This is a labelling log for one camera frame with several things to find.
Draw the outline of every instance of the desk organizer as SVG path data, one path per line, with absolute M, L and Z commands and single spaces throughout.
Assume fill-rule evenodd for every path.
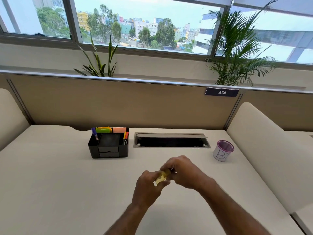
M 92 134 L 88 147 L 92 158 L 126 158 L 128 142 L 123 145 L 124 133 L 97 133 L 99 140 Z

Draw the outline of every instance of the desk number sign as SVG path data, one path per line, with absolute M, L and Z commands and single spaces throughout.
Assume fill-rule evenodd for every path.
M 236 97 L 239 90 L 208 87 L 205 95 Z

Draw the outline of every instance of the yellow building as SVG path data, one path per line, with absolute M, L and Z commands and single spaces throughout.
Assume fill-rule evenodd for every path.
M 77 12 L 79 27 L 90 31 L 89 26 L 87 24 L 88 13 L 87 12 Z

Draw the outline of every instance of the pink mesh pen holder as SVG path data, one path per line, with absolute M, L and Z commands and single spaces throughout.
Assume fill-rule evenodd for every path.
M 220 161 L 225 162 L 226 158 L 235 150 L 235 147 L 226 140 L 219 140 L 213 152 L 213 157 Z

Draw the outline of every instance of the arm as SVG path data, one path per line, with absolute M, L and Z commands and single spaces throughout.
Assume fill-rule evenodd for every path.
M 162 189 L 170 184 L 169 181 L 163 181 L 154 186 L 153 182 L 160 175 L 161 171 L 145 171 L 138 178 L 131 204 L 104 235 L 134 235 L 136 233 L 148 208 L 160 196 Z
M 170 158 L 160 170 L 175 169 L 167 180 L 198 191 L 213 210 L 227 235 L 270 235 L 270 233 L 228 194 L 216 181 L 204 174 L 189 158 L 182 155 Z

